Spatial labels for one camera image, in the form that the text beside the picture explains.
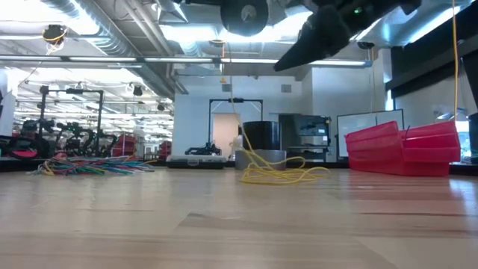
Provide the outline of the black monitor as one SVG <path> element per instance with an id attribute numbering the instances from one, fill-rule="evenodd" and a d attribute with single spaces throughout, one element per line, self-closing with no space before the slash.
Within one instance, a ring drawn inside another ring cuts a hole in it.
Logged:
<path id="1" fill-rule="evenodd" d="M 478 165 L 478 112 L 468 117 L 471 163 Z"/>

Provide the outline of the person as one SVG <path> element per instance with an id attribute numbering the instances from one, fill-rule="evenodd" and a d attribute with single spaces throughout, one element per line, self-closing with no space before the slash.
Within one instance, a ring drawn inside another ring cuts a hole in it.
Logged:
<path id="1" fill-rule="evenodd" d="M 232 140 L 229 146 L 231 147 L 229 160 L 235 161 L 236 152 L 243 147 L 243 131 L 241 126 L 238 127 L 238 135 Z"/>

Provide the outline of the background robot arms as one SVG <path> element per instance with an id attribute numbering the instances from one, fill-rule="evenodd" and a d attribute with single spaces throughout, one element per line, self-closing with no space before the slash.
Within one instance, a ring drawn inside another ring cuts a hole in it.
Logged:
<path id="1" fill-rule="evenodd" d="M 17 133 L 0 135 L 0 157 L 21 161 L 38 158 L 111 156 L 118 142 L 114 134 L 81 127 L 78 123 L 55 123 L 53 120 L 26 120 Z"/>

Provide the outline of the dark equipment cabinet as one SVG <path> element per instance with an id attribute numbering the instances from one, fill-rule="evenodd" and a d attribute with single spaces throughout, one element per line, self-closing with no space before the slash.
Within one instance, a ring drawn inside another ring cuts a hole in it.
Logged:
<path id="1" fill-rule="evenodd" d="M 280 114 L 281 149 L 286 151 L 288 158 L 326 162 L 331 143 L 330 121 L 324 116 Z"/>

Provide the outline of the grey duct tape roll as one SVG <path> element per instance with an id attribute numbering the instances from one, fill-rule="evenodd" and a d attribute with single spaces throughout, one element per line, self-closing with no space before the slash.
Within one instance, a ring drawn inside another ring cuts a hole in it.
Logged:
<path id="1" fill-rule="evenodd" d="M 275 170 L 286 169 L 286 151 L 254 149 L 253 152 L 258 155 L 253 155 L 252 159 L 259 167 L 266 167 L 269 164 Z M 237 150 L 235 152 L 236 170 L 245 170 L 251 163 L 245 151 Z"/>

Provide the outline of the silver ceiling duct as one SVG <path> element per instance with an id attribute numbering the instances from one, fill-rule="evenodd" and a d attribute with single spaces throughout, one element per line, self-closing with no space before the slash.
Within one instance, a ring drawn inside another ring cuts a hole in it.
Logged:
<path id="1" fill-rule="evenodd" d="M 105 53 L 113 57 L 139 57 L 141 53 L 127 39 L 124 33 L 113 23 L 106 12 L 95 3 L 94 0 L 40 0 L 47 7 L 66 15 L 69 19 L 78 19 L 85 15 L 99 26 L 99 31 L 91 43 Z M 143 82 L 159 96 L 174 99 L 175 95 L 188 94 L 182 84 L 154 70 L 150 64 L 144 64 L 141 68 L 130 69 L 133 74 L 143 79 Z"/>

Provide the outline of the tall black gantry frame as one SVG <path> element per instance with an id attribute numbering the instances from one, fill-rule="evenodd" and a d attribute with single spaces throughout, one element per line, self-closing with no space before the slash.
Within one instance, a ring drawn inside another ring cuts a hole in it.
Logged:
<path id="1" fill-rule="evenodd" d="M 103 90 L 85 90 L 85 89 L 80 89 L 80 88 L 67 88 L 66 90 L 50 90 L 49 86 L 42 85 L 40 87 L 40 93 L 42 95 L 42 99 L 40 102 L 40 118 L 39 118 L 39 128 L 38 128 L 38 135 L 37 135 L 37 140 L 40 141 L 40 139 L 43 137 L 43 126 L 44 126 L 44 116 L 45 116 L 45 109 L 46 109 L 46 96 L 50 92 L 64 92 L 67 94 L 75 94 L 75 95 L 80 95 L 83 93 L 98 93 L 99 94 L 99 108 L 98 108 L 98 117 L 97 117 L 97 130 L 96 130 L 96 148 L 95 148 L 95 154 L 96 157 L 99 156 L 99 132 L 101 130 L 101 123 L 102 123 L 102 109 L 103 109 L 103 104 L 104 104 L 104 91 Z"/>

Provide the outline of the linear ceiling light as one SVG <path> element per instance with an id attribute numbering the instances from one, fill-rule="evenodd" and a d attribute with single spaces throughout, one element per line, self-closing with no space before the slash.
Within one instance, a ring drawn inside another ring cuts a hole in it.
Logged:
<path id="1" fill-rule="evenodd" d="M 103 57 L 54 55 L 0 55 L 0 61 L 38 62 L 93 62 L 117 64 L 276 64 L 276 59 L 266 58 L 175 58 L 175 57 Z"/>

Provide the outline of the whiteboard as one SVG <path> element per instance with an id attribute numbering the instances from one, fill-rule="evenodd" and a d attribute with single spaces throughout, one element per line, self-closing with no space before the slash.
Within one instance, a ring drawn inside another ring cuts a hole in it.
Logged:
<path id="1" fill-rule="evenodd" d="M 337 159 L 348 158 L 346 135 L 391 121 L 396 121 L 399 130 L 403 130 L 403 109 L 337 116 Z"/>

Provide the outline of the red plastic bin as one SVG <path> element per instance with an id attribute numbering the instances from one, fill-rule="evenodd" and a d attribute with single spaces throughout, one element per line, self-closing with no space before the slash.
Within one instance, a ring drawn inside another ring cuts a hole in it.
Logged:
<path id="1" fill-rule="evenodd" d="M 345 136 L 352 170 L 398 176 L 447 176 L 461 160 L 453 121 L 399 130 L 383 123 Z"/>

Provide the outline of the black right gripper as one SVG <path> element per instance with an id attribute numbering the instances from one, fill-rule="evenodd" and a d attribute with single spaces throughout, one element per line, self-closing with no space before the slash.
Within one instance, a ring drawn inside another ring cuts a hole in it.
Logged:
<path id="1" fill-rule="evenodd" d="M 318 6 L 302 25 L 298 41 L 274 64 L 274 70 L 321 61 L 339 53 L 350 37 L 366 28 L 373 13 L 372 0 L 313 0 Z"/>

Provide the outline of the black aluminium table frame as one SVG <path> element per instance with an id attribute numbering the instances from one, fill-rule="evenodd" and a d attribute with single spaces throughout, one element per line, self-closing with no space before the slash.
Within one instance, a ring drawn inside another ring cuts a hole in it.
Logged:
<path id="1" fill-rule="evenodd" d="M 34 159 L 30 161 L 20 161 L 15 158 L 0 158 L 0 173 L 19 172 L 34 170 L 42 164 L 44 159 Z M 325 167 L 327 169 L 349 169 L 347 162 L 306 162 L 305 168 Z M 450 175 L 474 176 L 478 177 L 478 165 L 475 164 L 451 164 Z"/>

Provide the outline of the black tape roll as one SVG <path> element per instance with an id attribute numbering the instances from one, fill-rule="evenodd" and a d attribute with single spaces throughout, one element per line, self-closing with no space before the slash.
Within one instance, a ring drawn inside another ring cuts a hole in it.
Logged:
<path id="1" fill-rule="evenodd" d="M 244 149 L 280 150 L 280 125 L 273 121 L 243 124 Z"/>

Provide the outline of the dark rectangular device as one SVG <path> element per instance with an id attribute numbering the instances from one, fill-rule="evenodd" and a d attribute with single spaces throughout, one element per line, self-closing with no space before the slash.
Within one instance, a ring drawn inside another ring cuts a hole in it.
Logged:
<path id="1" fill-rule="evenodd" d="M 169 155 L 168 168 L 174 169 L 223 169 L 226 158 L 221 155 Z"/>

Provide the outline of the small black gantry frame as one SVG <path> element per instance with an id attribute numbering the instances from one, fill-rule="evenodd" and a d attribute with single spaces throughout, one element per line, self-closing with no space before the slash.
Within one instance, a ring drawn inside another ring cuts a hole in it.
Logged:
<path id="1" fill-rule="evenodd" d="M 232 98 L 229 98 L 229 99 L 209 99 L 209 101 L 208 101 L 208 142 L 206 143 L 207 146 L 209 146 L 209 147 L 212 147 L 213 145 L 215 145 L 216 148 L 221 149 L 221 150 L 224 150 L 226 148 L 225 146 L 217 145 L 216 141 L 214 139 L 213 126 L 212 126 L 212 112 L 213 112 L 214 109 L 211 107 L 213 102 L 219 102 L 220 104 L 222 104 L 223 102 L 228 102 L 228 103 L 232 104 L 233 114 L 237 116 L 237 121 L 238 121 L 238 126 L 239 127 L 242 127 L 242 122 L 240 120 L 240 116 L 238 114 L 236 114 L 236 111 L 235 111 L 235 104 L 237 104 L 237 103 L 258 102 L 261 105 L 261 109 L 259 110 L 261 120 L 264 119 L 264 101 L 262 99 L 244 99 L 244 98 L 240 98 L 240 97 L 232 97 Z"/>

